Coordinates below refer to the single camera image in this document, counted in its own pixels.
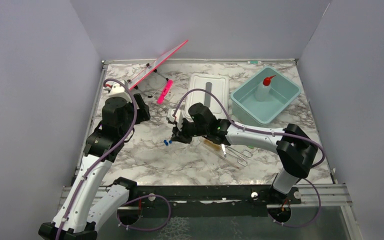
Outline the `red capped squeeze bottle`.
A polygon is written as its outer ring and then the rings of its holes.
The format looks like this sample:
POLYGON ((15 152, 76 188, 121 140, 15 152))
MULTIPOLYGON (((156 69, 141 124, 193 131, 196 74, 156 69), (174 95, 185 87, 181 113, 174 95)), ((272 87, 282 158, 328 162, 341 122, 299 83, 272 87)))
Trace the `red capped squeeze bottle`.
POLYGON ((254 92, 254 97, 257 101, 263 102, 268 98, 271 90, 271 82, 275 76, 276 75, 265 77, 262 82, 257 85, 254 92))

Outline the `metal wire tongs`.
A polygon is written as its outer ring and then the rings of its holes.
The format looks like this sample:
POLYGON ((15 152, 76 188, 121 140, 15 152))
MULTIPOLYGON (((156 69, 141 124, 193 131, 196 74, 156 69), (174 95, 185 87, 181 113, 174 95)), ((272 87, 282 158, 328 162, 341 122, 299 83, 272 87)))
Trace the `metal wire tongs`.
POLYGON ((231 146, 226 146, 225 149, 226 149, 226 154, 236 158, 236 162, 243 167, 248 166, 249 164, 248 159, 253 157, 253 153, 247 149, 238 151, 232 148, 231 146))

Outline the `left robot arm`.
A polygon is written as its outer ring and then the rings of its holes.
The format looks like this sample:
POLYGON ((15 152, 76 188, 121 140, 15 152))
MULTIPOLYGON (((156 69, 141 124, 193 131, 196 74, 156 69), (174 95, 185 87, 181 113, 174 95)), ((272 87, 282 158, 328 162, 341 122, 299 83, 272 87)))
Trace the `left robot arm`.
POLYGON ((101 121, 87 137, 79 173, 57 215, 38 231, 44 240, 95 240, 102 224, 121 205, 132 205, 137 191, 116 186, 93 205, 100 184, 136 124, 150 120, 149 106, 139 93, 112 96, 101 110, 101 121))

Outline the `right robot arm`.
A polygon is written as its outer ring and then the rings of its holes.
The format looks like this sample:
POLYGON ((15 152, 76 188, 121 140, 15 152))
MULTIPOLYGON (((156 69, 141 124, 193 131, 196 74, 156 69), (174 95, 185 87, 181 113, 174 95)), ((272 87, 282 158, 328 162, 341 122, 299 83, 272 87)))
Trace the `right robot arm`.
POLYGON ((230 118, 216 118, 201 103, 195 103, 188 111, 191 121, 178 109, 168 111, 167 120, 174 125, 171 141, 189 144, 194 137, 203 137, 222 147, 251 146, 278 155, 282 169, 268 190, 272 202, 282 203, 292 187, 308 177, 319 148, 296 124, 285 128, 253 127, 230 118))

